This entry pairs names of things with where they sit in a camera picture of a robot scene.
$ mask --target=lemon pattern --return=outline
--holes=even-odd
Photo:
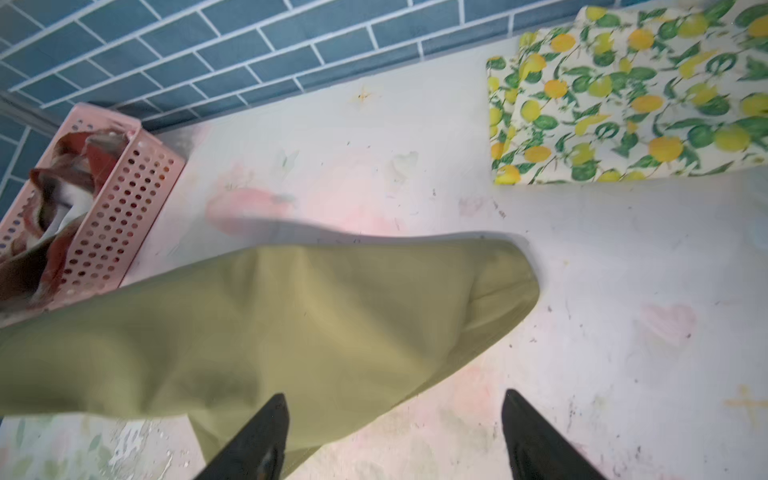
[[[768,155],[768,2],[585,7],[487,68],[497,184],[699,177]]]

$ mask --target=blue subway tile wall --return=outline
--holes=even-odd
[[[614,0],[6,0],[0,88],[59,120],[89,101],[153,130],[565,22],[587,4]]]

